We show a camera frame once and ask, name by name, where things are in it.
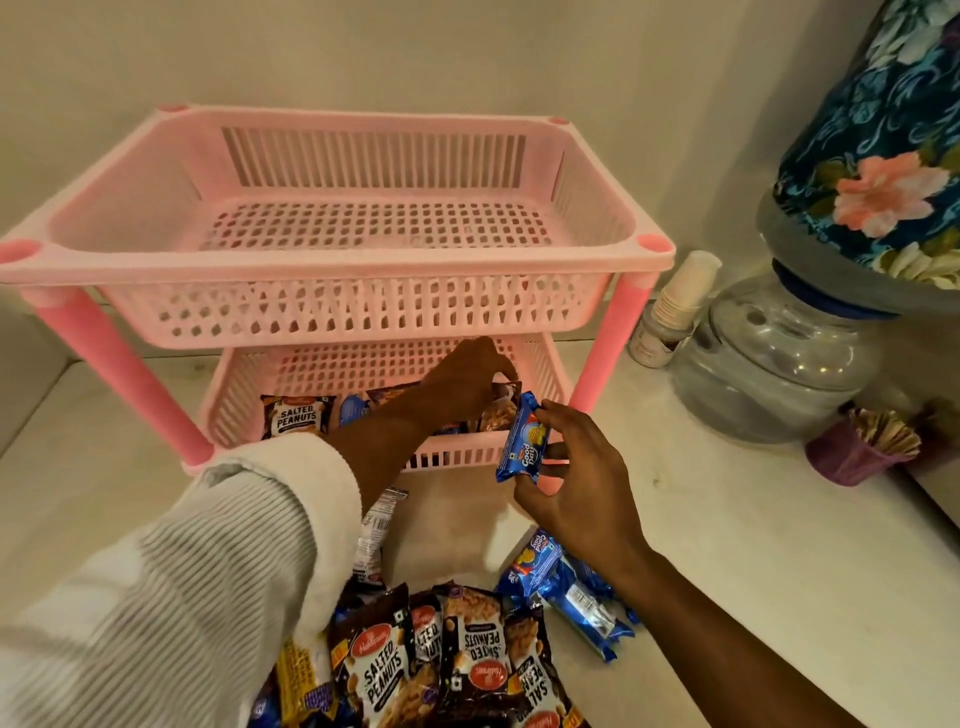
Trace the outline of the person's right hand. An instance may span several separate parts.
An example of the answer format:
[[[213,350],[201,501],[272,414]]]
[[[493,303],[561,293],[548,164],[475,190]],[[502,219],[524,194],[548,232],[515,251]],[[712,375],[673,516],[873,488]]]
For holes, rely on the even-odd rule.
[[[570,462],[542,466],[541,474],[561,485],[551,494],[558,498],[557,522],[540,527],[626,597],[650,552],[627,465],[589,415],[550,400],[535,414],[561,441],[582,443]]]

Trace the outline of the person's left hand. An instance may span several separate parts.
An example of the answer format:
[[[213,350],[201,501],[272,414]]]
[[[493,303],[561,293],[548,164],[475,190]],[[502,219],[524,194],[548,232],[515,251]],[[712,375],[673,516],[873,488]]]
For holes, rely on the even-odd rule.
[[[464,383],[465,340],[440,360],[414,389],[414,420],[427,435],[443,426],[478,419],[491,401],[491,386]]]

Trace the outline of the black peanut snack packet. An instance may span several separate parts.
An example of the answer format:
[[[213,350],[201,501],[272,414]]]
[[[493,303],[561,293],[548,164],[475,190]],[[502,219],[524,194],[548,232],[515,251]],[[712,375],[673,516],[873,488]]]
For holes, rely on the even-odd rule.
[[[279,395],[262,394],[262,441],[291,433],[326,436],[330,431],[331,415],[336,395]]]
[[[477,432],[510,431],[520,407],[522,382],[494,382],[490,402],[477,419]]]

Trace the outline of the person's left forearm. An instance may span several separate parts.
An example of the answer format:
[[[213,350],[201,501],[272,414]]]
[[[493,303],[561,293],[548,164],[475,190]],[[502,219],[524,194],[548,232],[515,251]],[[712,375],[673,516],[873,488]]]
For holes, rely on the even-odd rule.
[[[422,385],[334,431],[206,467],[165,514],[0,625],[0,728],[240,728],[285,642],[317,637],[363,519],[438,428]]]

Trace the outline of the person's right forearm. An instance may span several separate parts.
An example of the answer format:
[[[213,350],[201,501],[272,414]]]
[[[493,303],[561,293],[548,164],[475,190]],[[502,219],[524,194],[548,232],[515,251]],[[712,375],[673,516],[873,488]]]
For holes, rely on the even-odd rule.
[[[867,728],[658,552],[630,551],[609,581],[711,728]]]

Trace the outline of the pink two-tier plastic rack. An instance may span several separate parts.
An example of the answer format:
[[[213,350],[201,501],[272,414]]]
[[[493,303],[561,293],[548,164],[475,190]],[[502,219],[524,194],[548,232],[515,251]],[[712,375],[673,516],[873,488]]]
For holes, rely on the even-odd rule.
[[[0,236],[0,286],[187,470],[258,439],[265,361],[533,334],[590,411],[676,247],[568,121],[171,105]]]

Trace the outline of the silver-backed snack packet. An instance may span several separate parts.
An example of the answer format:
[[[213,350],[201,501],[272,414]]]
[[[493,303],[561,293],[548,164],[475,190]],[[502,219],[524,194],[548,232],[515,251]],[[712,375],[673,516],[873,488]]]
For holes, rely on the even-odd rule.
[[[358,591],[386,590],[382,574],[382,549],[396,508],[408,495],[406,490],[388,488],[363,516],[351,576],[351,583]]]

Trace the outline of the pile of black peanut packets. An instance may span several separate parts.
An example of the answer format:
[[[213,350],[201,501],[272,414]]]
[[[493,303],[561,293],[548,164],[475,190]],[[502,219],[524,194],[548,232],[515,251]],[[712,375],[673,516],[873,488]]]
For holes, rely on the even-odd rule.
[[[350,728],[593,728],[554,665],[538,602],[402,584],[340,609],[326,639]]]

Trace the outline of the stack of paper cups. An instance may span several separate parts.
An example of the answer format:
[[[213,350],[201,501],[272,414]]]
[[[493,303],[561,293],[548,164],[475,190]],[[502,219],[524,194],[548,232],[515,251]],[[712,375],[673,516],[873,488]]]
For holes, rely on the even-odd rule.
[[[628,353],[638,364],[665,367],[692,334],[722,267],[718,256],[693,250],[656,299],[648,303],[630,336]]]

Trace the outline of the clear water dispenser base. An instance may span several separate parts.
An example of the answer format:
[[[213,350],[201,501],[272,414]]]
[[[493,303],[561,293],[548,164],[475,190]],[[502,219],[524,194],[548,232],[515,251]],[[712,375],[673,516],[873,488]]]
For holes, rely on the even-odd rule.
[[[706,308],[667,366],[680,402],[728,438],[806,441],[877,376],[893,314],[850,304],[777,260]]]

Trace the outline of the purple cup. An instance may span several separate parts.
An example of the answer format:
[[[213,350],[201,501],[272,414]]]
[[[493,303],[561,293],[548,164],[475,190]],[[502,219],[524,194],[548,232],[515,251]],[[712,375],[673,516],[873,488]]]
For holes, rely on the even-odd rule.
[[[803,446],[807,462],[824,479],[842,487],[865,480],[905,462],[865,441],[849,420],[837,421]]]

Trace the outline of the yellow snack packet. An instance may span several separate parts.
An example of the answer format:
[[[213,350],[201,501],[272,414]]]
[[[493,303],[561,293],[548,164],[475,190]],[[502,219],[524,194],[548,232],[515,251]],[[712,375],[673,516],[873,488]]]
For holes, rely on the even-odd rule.
[[[290,638],[274,666],[283,728],[330,728],[339,698],[331,675],[324,632],[304,640]]]

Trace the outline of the bundle of wooden stirrers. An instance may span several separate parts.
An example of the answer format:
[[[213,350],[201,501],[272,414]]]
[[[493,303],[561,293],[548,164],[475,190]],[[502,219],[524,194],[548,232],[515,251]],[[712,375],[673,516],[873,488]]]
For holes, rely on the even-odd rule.
[[[921,437],[894,410],[851,407],[846,417],[859,439],[882,455],[908,461],[920,454]]]

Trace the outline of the floral covered water bottle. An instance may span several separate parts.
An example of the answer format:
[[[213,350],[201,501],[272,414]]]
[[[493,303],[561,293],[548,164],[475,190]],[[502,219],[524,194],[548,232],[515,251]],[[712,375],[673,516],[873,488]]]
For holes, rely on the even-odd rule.
[[[960,0],[884,0],[755,222],[774,272],[823,300],[960,314]]]

